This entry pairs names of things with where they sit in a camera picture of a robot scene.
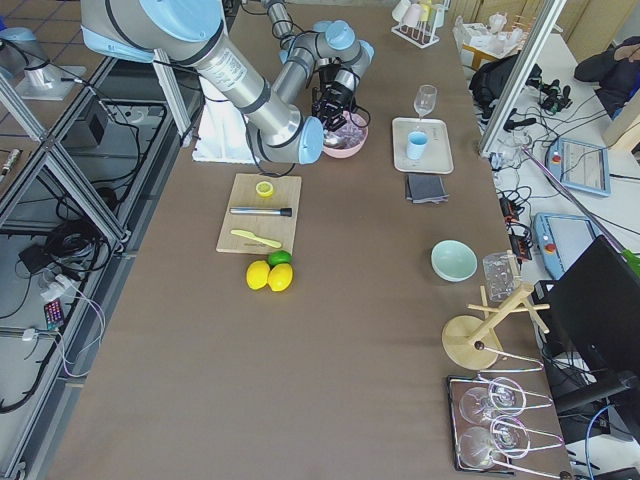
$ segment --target knife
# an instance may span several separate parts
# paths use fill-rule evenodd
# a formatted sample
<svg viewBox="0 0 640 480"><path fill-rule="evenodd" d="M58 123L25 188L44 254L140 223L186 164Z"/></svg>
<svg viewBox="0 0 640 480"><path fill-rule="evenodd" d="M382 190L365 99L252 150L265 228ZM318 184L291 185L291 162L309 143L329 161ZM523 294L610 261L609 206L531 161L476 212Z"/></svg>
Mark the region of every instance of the knife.
<svg viewBox="0 0 640 480"><path fill-rule="evenodd" d="M234 228L231 230L231 235L236 235L237 237L248 238L249 240L255 240L256 242L264 243L265 245L269 245L273 248L282 247L282 243L277 240L271 240L269 238L258 237L255 233L250 232L248 230L240 230L238 228Z"/></svg>

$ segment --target computer monitor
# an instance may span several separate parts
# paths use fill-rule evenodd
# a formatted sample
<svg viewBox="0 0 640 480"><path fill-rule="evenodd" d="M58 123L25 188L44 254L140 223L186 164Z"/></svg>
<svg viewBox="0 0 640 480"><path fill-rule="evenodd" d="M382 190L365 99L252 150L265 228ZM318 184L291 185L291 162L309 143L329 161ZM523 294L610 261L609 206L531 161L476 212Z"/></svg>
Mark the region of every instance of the computer monitor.
<svg viewBox="0 0 640 480"><path fill-rule="evenodd" d="M551 315L596 378L558 413L609 397L640 441L640 277L598 236L549 292Z"/></svg>

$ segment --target lemon slice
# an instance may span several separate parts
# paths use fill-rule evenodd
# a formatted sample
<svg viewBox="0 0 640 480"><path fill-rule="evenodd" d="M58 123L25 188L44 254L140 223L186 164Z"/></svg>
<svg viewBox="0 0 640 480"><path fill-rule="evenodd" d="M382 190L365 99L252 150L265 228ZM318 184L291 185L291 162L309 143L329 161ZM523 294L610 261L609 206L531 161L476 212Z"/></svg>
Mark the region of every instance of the lemon slice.
<svg viewBox="0 0 640 480"><path fill-rule="evenodd" d="M256 193L262 198L267 198L273 195L274 189L271 182L258 182L256 185Z"/></svg>

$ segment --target backpack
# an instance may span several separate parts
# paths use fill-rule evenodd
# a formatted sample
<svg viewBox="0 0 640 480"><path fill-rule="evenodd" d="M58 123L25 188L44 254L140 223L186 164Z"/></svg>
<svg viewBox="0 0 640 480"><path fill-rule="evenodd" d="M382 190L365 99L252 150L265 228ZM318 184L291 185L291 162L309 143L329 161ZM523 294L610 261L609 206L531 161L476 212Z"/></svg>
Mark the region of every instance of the backpack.
<svg viewBox="0 0 640 480"><path fill-rule="evenodd" d="M475 102L482 108L482 118L488 119L493 111L493 102L500 98L507 79L518 60L517 53L494 62L485 63L471 77L469 90ZM531 69L527 83L542 76L542 69L536 64Z"/></svg>

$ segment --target yellow lemon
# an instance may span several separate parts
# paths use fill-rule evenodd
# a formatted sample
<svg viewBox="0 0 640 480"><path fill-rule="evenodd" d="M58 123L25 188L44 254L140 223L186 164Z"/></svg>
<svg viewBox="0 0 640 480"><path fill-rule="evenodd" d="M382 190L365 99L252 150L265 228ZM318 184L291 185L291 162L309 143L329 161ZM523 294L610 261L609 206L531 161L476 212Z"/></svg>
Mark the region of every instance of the yellow lemon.
<svg viewBox="0 0 640 480"><path fill-rule="evenodd" d="M279 263L271 269L267 283L274 292L286 290L293 281L293 267L288 263Z"/></svg>
<svg viewBox="0 0 640 480"><path fill-rule="evenodd" d="M256 260L247 267L247 285L251 290L260 290L267 284L269 264L264 260Z"/></svg>
<svg viewBox="0 0 640 480"><path fill-rule="evenodd" d="M258 182L256 185L256 193L262 198L269 198L274 192L273 184L271 182Z"/></svg>

